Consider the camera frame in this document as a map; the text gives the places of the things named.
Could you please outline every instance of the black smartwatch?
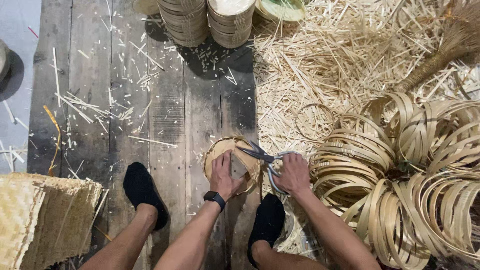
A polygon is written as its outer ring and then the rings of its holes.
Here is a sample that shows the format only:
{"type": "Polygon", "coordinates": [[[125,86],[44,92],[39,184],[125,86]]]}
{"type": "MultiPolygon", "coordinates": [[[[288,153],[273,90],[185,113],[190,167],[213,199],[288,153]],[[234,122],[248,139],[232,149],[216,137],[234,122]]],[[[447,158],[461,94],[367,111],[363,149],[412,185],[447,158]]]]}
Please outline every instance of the black smartwatch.
{"type": "Polygon", "coordinates": [[[220,196],[220,194],[215,191],[207,192],[204,196],[204,201],[217,202],[220,205],[220,212],[222,212],[223,208],[225,207],[225,201],[223,200],[222,196],[220,196]]]}

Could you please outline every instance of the scissors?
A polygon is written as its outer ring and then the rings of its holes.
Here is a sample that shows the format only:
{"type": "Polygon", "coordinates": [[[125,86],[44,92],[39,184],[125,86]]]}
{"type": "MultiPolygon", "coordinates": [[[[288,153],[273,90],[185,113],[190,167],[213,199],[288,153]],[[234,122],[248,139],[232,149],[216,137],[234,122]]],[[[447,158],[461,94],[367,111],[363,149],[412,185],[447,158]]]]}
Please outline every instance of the scissors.
{"type": "Polygon", "coordinates": [[[248,141],[250,143],[250,145],[252,146],[253,149],[247,149],[247,148],[243,148],[243,147],[239,147],[237,146],[238,149],[242,150],[243,152],[249,154],[250,156],[254,157],[254,158],[258,158],[259,160],[263,160],[267,163],[267,173],[268,173],[268,180],[270,180],[270,184],[272,185],[272,187],[280,194],[283,194],[283,195],[288,195],[287,192],[279,189],[276,185],[275,185],[275,182],[273,181],[273,175],[275,175],[276,177],[280,177],[281,174],[278,173],[277,171],[275,171],[275,169],[272,167],[272,163],[275,161],[275,160],[281,160],[282,159],[282,156],[286,155],[286,154],[289,154],[289,153],[295,153],[295,154],[300,154],[298,152],[295,152],[295,151],[285,151],[285,152],[280,152],[277,156],[270,156],[268,155],[260,146],[258,146],[256,143],[254,143],[253,141],[249,140],[248,141]]]}

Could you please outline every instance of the wooden floor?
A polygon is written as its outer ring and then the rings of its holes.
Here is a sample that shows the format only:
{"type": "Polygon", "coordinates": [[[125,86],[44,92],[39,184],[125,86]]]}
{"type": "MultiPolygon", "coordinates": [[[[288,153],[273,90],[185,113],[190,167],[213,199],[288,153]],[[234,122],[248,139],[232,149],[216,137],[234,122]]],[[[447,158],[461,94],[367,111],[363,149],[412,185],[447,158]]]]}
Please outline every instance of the wooden floor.
{"type": "MultiPolygon", "coordinates": [[[[158,22],[143,21],[147,16],[136,13],[131,4],[132,0],[42,1],[27,170],[47,174],[55,153],[58,134],[43,109],[47,105],[62,130],[55,175],[73,177],[71,170],[76,172],[81,165],[78,177],[88,177],[110,189],[95,225],[115,237],[134,215],[122,189],[125,170],[134,161],[149,166],[170,214],[167,226],[151,235],[135,265],[135,269],[152,269],[168,244],[198,213],[209,190],[201,153],[223,136],[241,134],[257,139],[255,85],[250,48],[228,50],[209,38],[193,50],[175,49],[165,29],[158,22]],[[55,69],[51,66],[53,47],[60,94],[72,98],[69,92],[109,111],[110,117],[76,105],[94,120],[88,123],[68,104],[62,102],[58,107],[55,69]],[[148,79],[148,87],[141,87],[148,79]],[[115,101],[111,107],[109,88],[115,101]],[[117,117],[129,108],[133,108],[130,119],[117,117]]],[[[252,269],[246,248],[259,202],[256,187],[227,205],[216,222],[204,269],[252,269]]],[[[108,243],[98,229],[93,228],[92,235],[91,252],[73,258],[75,267],[108,243]]]]}

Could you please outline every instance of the scissor handle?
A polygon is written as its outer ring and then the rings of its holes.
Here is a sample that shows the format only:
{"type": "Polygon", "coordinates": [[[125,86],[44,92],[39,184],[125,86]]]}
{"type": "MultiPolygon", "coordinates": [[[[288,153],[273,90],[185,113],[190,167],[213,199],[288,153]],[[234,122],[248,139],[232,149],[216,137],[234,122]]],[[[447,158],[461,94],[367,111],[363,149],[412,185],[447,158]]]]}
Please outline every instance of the scissor handle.
{"type": "MultiPolygon", "coordinates": [[[[295,152],[295,151],[285,151],[285,152],[280,152],[280,153],[278,154],[278,156],[275,156],[274,158],[275,158],[275,160],[280,160],[280,159],[282,159],[282,156],[284,156],[284,155],[286,155],[286,154],[289,154],[289,153],[300,154],[300,153],[295,152]]],[[[279,172],[275,171],[275,169],[272,167],[272,164],[271,164],[271,163],[268,164],[267,173],[268,173],[268,180],[270,180],[270,184],[272,185],[272,187],[273,187],[278,193],[283,194],[283,195],[288,195],[287,192],[279,189],[279,188],[276,186],[275,182],[273,181],[273,176],[272,176],[272,174],[275,175],[276,177],[280,177],[280,176],[282,176],[282,175],[281,175],[279,172]]]]}

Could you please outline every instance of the person's left hand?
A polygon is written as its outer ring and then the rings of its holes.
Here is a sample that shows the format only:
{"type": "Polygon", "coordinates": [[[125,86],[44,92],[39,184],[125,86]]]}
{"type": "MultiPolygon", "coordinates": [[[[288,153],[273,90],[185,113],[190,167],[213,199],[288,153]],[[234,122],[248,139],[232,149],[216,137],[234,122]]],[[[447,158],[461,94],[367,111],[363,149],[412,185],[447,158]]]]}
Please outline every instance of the person's left hand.
{"type": "Polygon", "coordinates": [[[243,178],[233,179],[231,175],[230,154],[232,150],[212,160],[212,177],[210,178],[210,190],[216,191],[223,200],[228,201],[243,182],[243,178]]]}

